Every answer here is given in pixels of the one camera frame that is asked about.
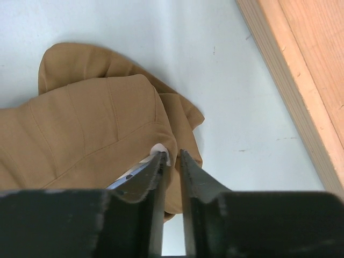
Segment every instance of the plywood edge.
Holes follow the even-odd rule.
[[[277,0],[236,0],[327,191],[344,198],[344,149]]]

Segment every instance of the brown cloth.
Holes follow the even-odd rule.
[[[187,99],[107,49],[62,43],[46,51],[39,96],[0,110],[0,190],[106,188],[163,144],[171,157],[165,211],[182,212],[180,149],[202,165]]]

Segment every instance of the wooden frame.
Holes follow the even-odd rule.
[[[344,197],[344,1],[237,3],[325,189]]]

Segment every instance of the folded cloth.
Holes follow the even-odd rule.
[[[39,96],[0,110],[0,190],[107,188],[161,143],[171,169],[165,211],[182,212],[180,149],[201,166],[192,130],[204,117],[187,99],[110,50],[54,45]]]

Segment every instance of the white table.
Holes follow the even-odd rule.
[[[37,95],[44,51],[122,53],[189,98],[203,168],[233,190],[323,190],[234,0],[0,0],[0,108]],[[184,254],[182,216],[163,254]]]

